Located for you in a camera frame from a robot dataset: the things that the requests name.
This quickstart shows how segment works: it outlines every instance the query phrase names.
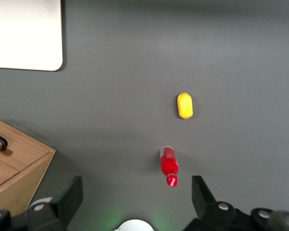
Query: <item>yellow object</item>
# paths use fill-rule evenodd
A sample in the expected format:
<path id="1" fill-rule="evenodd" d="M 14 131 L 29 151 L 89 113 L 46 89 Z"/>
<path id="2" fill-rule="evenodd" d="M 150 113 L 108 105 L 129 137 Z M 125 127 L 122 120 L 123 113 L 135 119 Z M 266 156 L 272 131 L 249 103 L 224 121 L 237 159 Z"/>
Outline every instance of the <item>yellow object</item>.
<path id="1" fill-rule="evenodd" d="M 178 111 L 183 119 L 188 119 L 193 115 L 192 97 L 186 92 L 178 95 Z"/>

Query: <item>white board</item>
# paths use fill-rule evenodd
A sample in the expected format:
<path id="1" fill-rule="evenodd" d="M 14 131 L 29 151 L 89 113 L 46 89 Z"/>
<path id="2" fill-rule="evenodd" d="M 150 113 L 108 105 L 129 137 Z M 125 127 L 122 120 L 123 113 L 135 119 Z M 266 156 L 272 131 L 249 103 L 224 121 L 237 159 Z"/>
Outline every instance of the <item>white board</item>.
<path id="1" fill-rule="evenodd" d="M 0 0 L 0 68 L 55 71 L 63 62 L 60 0 Z"/>

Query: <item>bottle cap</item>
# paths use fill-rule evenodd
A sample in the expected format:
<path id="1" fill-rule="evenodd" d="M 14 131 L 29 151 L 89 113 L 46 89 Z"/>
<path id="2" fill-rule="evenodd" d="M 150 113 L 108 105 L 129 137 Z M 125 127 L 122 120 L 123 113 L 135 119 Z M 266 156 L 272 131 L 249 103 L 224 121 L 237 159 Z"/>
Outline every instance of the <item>bottle cap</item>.
<path id="1" fill-rule="evenodd" d="M 178 184 L 178 177 L 177 175 L 175 174 L 169 174 L 167 176 L 167 184 L 170 186 L 170 187 L 175 187 L 177 186 Z"/>

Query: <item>black clamp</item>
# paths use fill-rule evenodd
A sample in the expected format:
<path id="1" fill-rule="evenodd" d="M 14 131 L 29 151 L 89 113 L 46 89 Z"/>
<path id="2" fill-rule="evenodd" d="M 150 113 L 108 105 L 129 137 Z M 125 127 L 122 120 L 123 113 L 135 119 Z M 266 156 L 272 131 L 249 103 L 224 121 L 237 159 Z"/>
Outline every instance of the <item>black clamp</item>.
<path id="1" fill-rule="evenodd" d="M 217 202 L 201 176 L 192 178 L 192 201 L 198 218 L 184 231 L 289 231 L 289 212 L 255 208 L 247 215 Z"/>

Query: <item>gray surface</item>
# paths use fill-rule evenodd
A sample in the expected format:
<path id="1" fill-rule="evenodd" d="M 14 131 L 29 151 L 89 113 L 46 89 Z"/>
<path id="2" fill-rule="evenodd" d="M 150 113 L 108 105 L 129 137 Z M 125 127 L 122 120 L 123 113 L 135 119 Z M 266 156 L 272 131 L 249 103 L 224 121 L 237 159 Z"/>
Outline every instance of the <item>gray surface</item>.
<path id="1" fill-rule="evenodd" d="M 63 69 L 0 69 L 0 119 L 57 150 L 36 199 L 84 177 L 70 231 L 128 218 L 181 231 L 194 174 L 244 212 L 289 210 L 289 1 L 67 0 L 65 12 Z M 164 145 L 180 164 L 174 189 Z"/>

